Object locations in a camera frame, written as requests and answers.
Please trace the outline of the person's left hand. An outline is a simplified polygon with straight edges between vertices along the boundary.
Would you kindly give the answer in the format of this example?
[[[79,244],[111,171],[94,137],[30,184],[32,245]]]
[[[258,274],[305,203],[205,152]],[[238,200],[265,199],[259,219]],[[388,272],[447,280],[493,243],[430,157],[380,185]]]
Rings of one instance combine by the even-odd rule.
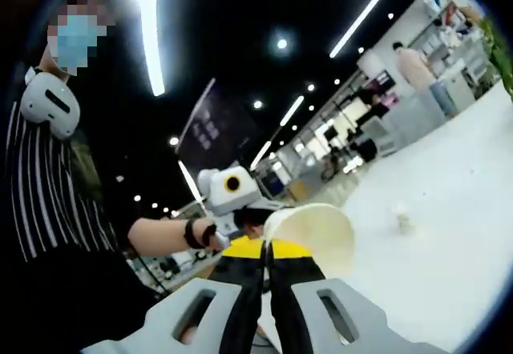
[[[199,219],[196,221],[198,241],[210,250],[220,251],[223,249],[217,237],[216,225],[210,219]]]

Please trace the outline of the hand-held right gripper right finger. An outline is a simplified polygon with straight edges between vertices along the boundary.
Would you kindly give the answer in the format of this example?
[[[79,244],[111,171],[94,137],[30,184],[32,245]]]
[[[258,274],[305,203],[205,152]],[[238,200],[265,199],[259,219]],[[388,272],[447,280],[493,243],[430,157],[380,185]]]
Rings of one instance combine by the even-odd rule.
[[[328,280],[308,250],[267,243],[271,311],[283,353],[384,353],[386,314],[339,279]]]

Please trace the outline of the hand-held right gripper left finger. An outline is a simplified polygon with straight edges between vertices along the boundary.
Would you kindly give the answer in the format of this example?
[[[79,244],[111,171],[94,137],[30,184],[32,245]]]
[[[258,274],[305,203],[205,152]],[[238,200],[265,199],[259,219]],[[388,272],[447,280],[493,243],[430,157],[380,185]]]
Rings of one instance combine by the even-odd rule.
[[[261,314],[264,240],[238,239],[206,279],[194,279],[152,307],[139,353],[248,353]]]

